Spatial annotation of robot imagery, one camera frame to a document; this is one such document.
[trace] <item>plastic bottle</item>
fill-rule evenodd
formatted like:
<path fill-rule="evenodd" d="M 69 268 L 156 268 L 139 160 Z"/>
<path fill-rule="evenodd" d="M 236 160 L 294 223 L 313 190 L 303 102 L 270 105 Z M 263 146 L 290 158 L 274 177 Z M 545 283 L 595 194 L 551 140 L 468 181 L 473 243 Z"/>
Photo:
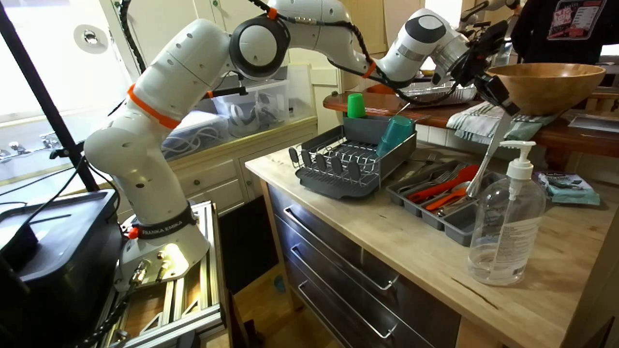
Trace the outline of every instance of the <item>plastic bottle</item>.
<path fill-rule="evenodd" d="M 520 148 L 508 161 L 506 177 L 487 185 L 477 196 L 477 214 L 470 241 L 466 270 L 493 285 L 514 283 L 528 262 L 545 208 L 545 190 L 532 179 L 526 158 L 533 140 L 502 140 Z"/>

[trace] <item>red utensil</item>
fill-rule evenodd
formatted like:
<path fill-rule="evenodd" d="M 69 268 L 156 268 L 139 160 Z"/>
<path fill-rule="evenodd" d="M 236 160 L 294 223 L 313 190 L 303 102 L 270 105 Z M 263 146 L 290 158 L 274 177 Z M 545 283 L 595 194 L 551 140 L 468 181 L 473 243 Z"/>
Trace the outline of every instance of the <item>red utensil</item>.
<path fill-rule="evenodd" d="M 479 167 L 477 163 L 462 165 L 450 179 L 439 181 L 439 183 L 423 187 L 419 190 L 412 190 L 406 194 L 406 198 L 412 202 L 427 200 L 443 190 L 456 187 L 462 181 L 472 179 L 475 175 L 477 167 Z"/>
<path fill-rule="evenodd" d="M 435 198 L 435 200 L 429 200 L 427 204 L 423 204 L 425 210 L 429 212 L 437 212 L 441 210 L 443 206 L 446 204 L 452 204 L 452 202 L 458 202 L 462 196 L 466 196 L 466 187 L 468 187 L 470 181 L 462 181 L 458 183 L 456 187 L 452 187 L 446 194 Z"/>

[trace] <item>metal dish rack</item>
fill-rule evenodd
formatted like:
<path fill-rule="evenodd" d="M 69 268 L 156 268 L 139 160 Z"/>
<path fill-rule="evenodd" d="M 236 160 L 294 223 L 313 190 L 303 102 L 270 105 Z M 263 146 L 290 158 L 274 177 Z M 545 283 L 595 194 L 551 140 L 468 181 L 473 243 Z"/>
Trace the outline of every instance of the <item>metal dish rack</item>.
<path fill-rule="evenodd" d="M 299 183 L 332 198 L 367 196 L 414 150 L 415 132 L 379 156 L 377 146 L 388 117 L 354 117 L 297 146 L 288 154 Z"/>

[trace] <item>wire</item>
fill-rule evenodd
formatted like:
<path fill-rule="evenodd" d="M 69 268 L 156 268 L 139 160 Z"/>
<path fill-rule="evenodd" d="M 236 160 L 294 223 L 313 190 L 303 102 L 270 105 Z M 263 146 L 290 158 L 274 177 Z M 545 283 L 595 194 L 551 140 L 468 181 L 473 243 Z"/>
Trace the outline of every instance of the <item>wire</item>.
<path fill-rule="evenodd" d="M 108 316 L 94 326 L 94 330 L 87 335 L 81 337 L 75 348 L 92 348 L 94 343 L 98 343 L 98 339 L 114 326 L 114 322 L 119 318 L 119 314 L 123 312 L 123 308 L 129 303 L 129 295 L 123 295 L 108 312 Z"/>
<path fill-rule="evenodd" d="M 58 175 L 58 173 L 67 171 L 67 169 L 71 169 L 71 167 L 63 167 L 63 169 L 58 169 L 58 171 L 50 171 L 50 173 L 46 173 L 46 175 L 40 175 L 40 177 L 36 177 L 36 179 L 32 179 L 32 181 L 23 183 L 23 185 L 5 189 L 5 190 L 0 192 L 0 196 L 1 196 L 1 194 L 7 194 L 7 192 L 13 192 L 13 190 L 19 190 L 19 189 L 25 189 L 25 187 L 29 187 L 29 185 L 32 185 L 32 183 L 36 183 L 36 181 L 48 179 L 48 177 Z"/>
<path fill-rule="evenodd" d="M 119 9 L 118 9 L 119 26 L 121 26 L 123 38 L 127 40 L 127 44 L 129 44 L 129 47 L 131 47 L 131 51 L 133 51 L 133 57 L 135 57 L 135 61 L 137 61 L 139 71 L 145 71 L 147 65 L 145 65 L 145 61 L 143 61 L 143 57 L 141 57 L 141 53 L 139 53 L 139 47 L 137 47 L 137 44 L 135 44 L 135 38 L 133 38 L 133 34 L 131 34 L 129 20 L 127 20 L 129 5 L 131 5 L 131 0 L 121 0 L 121 1 L 119 1 Z"/>
<path fill-rule="evenodd" d="M 81 156 L 81 160 L 77 161 L 73 173 L 65 179 L 65 183 L 42 204 L 38 204 L 25 219 L 23 223 L 29 223 L 42 208 L 46 208 L 50 202 L 56 200 L 56 196 L 73 181 L 73 177 L 79 173 L 79 167 L 83 165 L 85 158 Z"/>
<path fill-rule="evenodd" d="M 108 115 L 112 115 L 119 107 L 121 102 L 123 102 L 123 98 L 108 111 Z"/>
<path fill-rule="evenodd" d="M 114 210 L 118 212 L 118 208 L 119 208 L 119 190 L 118 190 L 118 187 L 98 167 L 94 167 L 92 163 L 89 163 L 89 167 L 114 189 L 114 192 L 116 192 Z"/>
<path fill-rule="evenodd" d="M 263 11 L 270 11 L 270 7 L 268 7 L 263 0 L 249 0 L 249 1 L 255 3 L 255 5 L 257 5 L 259 9 L 263 9 Z M 441 94 L 441 96 L 437 96 L 437 98 L 433 98 L 433 100 L 417 100 L 417 98 L 412 98 L 412 96 L 400 92 L 400 88 L 406 86 L 410 80 L 396 82 L 396 80 L 392 80 L 392 78 L 386 76 L 386 73 L 373 61 L 373 57 L 371 57 L 371 53 L 369 53 L 369 49 L 367 49 L 367 45 L 365 45 L 365 40 L 363 40 L 361 30 L 359 30 L 354 22 L 350 22 L 350 20 L 299 20 L 299 18 L 294 18 L 294 16 L 286 16 L 286 15 L 282 15 L 282 13 L 278 13 L 278 16 L 284 18 L 284 20 L 290 20 L 290 22 L 323 24 L 323 26 L 342 26 L 342 28 L 352 30 L 354 36 L 355 36 L 355 40 L 357 40 L 357 44 L 359 44 L 359 47 L 361 47 L 361 51 L 363 51 L 365 61 L 371 63 L 371 65 L 375 65 L 377 76 L 363 74 L 361 71 L 354 71 L 354 69 L 350 69 L 350 67 L 338 65 L 338 63 L 332 61 L 332 59 L 328 59 L 328 61 L 330 61 L 334 67 L 338 67 L 338 69 L 344 69 L 344 71 L 355 73 L 355 74 L 363 74 L 363 76 L 367 76 L 367 78 L 379 80 L 379 82 L 394 88 L 396 94 L 398 94 L 400 98 L 404 98 L 406 102 L 410 102 L 410 103 L 419 103 L 419 105 L 437 103 L 437 102 L 448 98 L 448 96 L 456 90 L 456 86 L 458 86 L 458 82 L 452 82 L 452 86 L 450 86 L 450 90 L 448 90 L 446 94 Z"/>

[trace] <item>shelf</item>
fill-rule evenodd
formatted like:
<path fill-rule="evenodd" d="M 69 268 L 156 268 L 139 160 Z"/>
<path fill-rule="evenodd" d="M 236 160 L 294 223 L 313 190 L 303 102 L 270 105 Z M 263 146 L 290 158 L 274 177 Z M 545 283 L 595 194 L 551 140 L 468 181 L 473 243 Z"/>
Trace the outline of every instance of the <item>shelf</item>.
<path fill-rule="evenodd" d="M 365 96 L 365 109 L 367 115 L 390 115 L 404 105 L 394 94 L 377 94 L 377 92 L 363 92 Z M 325 107 L 344 111 L 346 109 L 348 92 L 328 94 L 323 100 Z M 464 105 L 443 105 L 443 107 L 419 107 L 419 109 L 404 109 L 408 117 L 415 119 L 423 125 L 433 127 L 446 127 L 446 119 L 460 109 L 466 109 L 470 103 Z M 603 156 L 619 156 L 619 134 L 605 132 L 605 131 L 588 131 L 588 129 L 572 129 L 566 125 L 564 119 L 557 119 L 543 127 L 535 140 L 551 150 L 561 152 L 591 152 Z"/>

